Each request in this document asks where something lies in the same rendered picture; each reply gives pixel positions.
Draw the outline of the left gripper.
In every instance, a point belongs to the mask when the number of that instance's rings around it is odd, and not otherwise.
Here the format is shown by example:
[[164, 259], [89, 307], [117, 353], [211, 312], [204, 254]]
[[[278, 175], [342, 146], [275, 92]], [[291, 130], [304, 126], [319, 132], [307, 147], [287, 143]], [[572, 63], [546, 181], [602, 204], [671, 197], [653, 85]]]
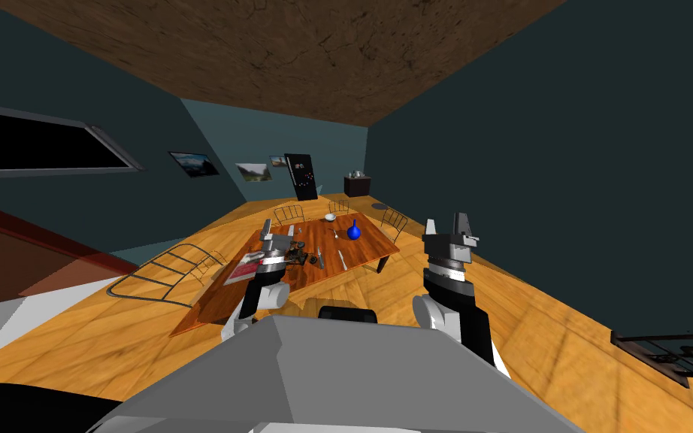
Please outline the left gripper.
[[289, 227], [287, 235], [270, 233], [270, 229], [271, 219], [266, 219], [259, 237], [259, 240], [262, 242], [261, 251], [264, 253], [263, 257], [285, 256], [290, 249], [290, 244], [293, 242], [292, 237], [295, 234], [295, 226], [291, 225]]

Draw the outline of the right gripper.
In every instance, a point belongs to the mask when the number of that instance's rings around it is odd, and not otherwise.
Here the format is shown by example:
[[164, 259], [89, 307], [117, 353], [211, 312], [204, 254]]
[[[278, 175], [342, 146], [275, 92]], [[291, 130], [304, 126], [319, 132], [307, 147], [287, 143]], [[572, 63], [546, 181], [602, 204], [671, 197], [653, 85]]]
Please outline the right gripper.
[[427, 219], [422, 236], [428, 261], [439, 265], [441, 262], [472, 262], [471, 249], [479, 240], [472, 236], [468, 215], [461, 212], [454, 214], [453, 234], [437, 234], [435, 221]]

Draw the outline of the dark small object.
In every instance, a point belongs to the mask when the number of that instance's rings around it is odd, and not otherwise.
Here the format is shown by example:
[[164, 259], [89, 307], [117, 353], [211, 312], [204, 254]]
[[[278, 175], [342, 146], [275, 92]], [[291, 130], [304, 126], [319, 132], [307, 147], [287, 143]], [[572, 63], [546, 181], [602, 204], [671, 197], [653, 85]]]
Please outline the dark small object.
[[305, 243], [303, 241], [292, 241], [285, 254], [285, 260], [288, 264], [304, 266], [309, 262], [311, 265], [315, 265], [319, 257], [307, 253], [304, 248]]

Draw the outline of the red book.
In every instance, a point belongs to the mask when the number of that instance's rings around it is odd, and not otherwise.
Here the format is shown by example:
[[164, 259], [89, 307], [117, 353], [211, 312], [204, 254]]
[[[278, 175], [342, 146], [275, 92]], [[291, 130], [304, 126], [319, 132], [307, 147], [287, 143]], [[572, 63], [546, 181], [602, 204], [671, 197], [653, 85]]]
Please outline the red book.
[[236, 267], [226, 278], [223, 285], [228, 286], [232, 283], [253, 278], [264, 255], [265, 253], [262, 251], [245, 254], [242, 259], [238, 261]]

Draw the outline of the black fridge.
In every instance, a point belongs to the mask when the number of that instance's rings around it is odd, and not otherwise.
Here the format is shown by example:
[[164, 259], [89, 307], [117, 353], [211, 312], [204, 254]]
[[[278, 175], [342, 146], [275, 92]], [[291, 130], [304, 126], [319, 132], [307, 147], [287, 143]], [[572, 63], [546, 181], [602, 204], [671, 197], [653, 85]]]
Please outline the black fridge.
[[285, 153], [289, 175], [299, 201], [317, 200], [318, 193], [309, 154]]

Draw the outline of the framed landscape picture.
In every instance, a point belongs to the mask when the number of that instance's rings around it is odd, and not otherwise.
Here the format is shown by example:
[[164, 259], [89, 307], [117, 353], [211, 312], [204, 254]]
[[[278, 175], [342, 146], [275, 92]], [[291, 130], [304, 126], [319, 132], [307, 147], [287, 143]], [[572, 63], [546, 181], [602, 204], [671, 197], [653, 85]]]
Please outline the framed landscape picture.
[[181, 166], [191, 178], [209, 177], [219, 174], [215, 165], [209, 160], [207, 155], [178, 152], [169, 152], [169, 155], [172, 156], [174, 161]]
[[268, 164], [265, 163], [236, 163], [242, 178], [246, 182], [269, 182], [272, 176]]

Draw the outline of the brown wooden table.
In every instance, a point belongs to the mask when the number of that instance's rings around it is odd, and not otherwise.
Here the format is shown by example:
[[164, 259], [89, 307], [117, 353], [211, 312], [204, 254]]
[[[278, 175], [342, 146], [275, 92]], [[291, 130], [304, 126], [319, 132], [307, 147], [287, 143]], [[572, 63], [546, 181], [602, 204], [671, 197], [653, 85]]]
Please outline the brown wooden table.
[[[347, 237], [347, 229], [353, 224], [353, 220], [357, 220], [357, 226], [362, 232], [361, 237], [357, 240], [351, 240]], [[270, 233], [287, 235], [288, 229], [289, 226], [271, 226]], [[334, 238], [332, 229], [337, 230], [338, 239]], [[206, 324], [224, 326], [231, 313], [241, 309], [243, 297], [252, 278], [228, 286], [223, 284], [245, 254], [261, 251], [260, 235], [261, 230], [258, 229], [246, 239], [242, 248], [233, 255], [232, 260], [221, 270], [215, 281], [197, 300], [195, 306], [177, 324], [171, 333], [172, 337]], [[333, 222], [320, 219], [296, 223], [295, 234], [292, 238], [294, 241], [303, 241], [305, 243], [304, 250], [311, 255], [317, 256], [316, 249], [320, 247], [325, 264], [324, 269], [320, 269], [317, 263], [311, 265], [307, 262], [304, 266], [287, 264], [284, 268], [286, 273], [282, 276], [281, 281], [289, 284], [291, 293], [303, 291], [307, 287], [315, 286], [323, 281], [335, 282], [337, 275], [368, 265], [371, 262], [378, 262], [378, 268], [381, 270], [389, 256], [399, 251], [395, 244], [381, 233], [378, 227], [360, 213], [337, 216]], [[343, 254], [349, 268], [348, 271], [343, 269], [338, 250]]]

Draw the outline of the dark side table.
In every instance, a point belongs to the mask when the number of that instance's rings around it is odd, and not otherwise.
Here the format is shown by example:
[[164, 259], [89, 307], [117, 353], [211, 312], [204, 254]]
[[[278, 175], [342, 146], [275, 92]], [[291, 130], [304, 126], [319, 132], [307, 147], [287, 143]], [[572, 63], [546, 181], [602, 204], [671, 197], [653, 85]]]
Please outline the dark side table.
[[343, 192], [348, 197], [370, 194], [371, 177], [361, 171], [352, 171], [343, 178]]

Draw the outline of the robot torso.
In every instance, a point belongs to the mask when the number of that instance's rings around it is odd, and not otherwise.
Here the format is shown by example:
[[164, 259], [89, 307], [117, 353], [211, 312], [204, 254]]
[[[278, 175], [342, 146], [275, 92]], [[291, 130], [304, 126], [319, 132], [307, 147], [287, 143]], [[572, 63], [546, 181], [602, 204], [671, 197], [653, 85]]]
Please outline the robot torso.
[[257, 425], [418, 433], [583, 433], [486, 355], [485, 314], [438, 329], [268, 316], [104, 415], [87, 433], [250, 433]]

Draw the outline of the grey framed window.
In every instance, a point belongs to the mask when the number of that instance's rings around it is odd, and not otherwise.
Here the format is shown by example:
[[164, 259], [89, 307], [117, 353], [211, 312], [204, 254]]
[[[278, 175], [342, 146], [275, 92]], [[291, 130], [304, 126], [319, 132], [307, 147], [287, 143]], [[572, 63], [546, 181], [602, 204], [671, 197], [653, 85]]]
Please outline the grey framed window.
[[0, 178], [143, 170], [100, 126], [0, 107]]

